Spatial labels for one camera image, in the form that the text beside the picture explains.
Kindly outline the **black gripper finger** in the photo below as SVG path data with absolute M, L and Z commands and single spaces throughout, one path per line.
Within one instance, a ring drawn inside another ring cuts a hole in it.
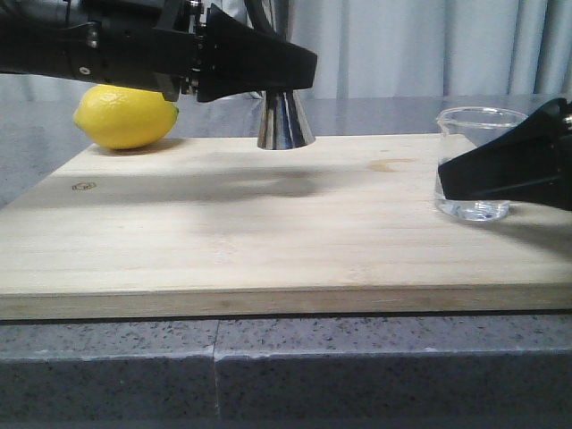
M 251 24 L 243 24 L 216 5 L 206 16 L 197 101 L 255 91 L 311 88 L 317 54 L 287 36 L 288 23 L 262 4 L 247 4 Z
M 571 103 L 554 98 L 515 129 L 438 167 L 449 200 L 571 207 Z

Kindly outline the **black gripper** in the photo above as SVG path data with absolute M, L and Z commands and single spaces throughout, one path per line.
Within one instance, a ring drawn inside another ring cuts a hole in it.
M 200 1 L 3 1 L 1 72 L 161 93 L 191 91 Z

